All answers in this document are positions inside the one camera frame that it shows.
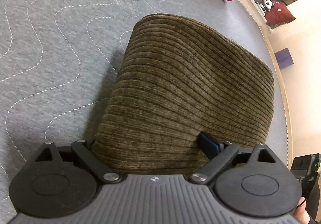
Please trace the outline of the right hand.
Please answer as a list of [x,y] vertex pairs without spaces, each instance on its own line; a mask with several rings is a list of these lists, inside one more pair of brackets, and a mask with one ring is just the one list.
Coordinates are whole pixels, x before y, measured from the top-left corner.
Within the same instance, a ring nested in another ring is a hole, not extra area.
[[297,207],[294,211],[294,216],[298,221],[300,221],[302,224],[308,224],[311,217],[306,211],[306,204],[303,203],[301,206]]

